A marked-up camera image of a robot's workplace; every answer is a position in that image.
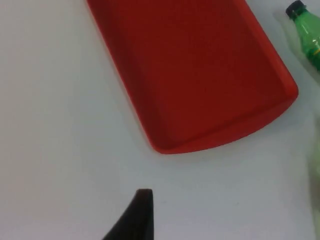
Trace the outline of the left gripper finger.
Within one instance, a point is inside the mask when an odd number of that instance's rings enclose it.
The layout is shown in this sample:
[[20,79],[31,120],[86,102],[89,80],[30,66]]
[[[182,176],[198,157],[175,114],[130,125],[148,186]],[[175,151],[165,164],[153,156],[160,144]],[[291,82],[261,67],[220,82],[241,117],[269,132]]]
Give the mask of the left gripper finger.
[[138,189],[104,240],[154,240],[154,198],[151,189]]

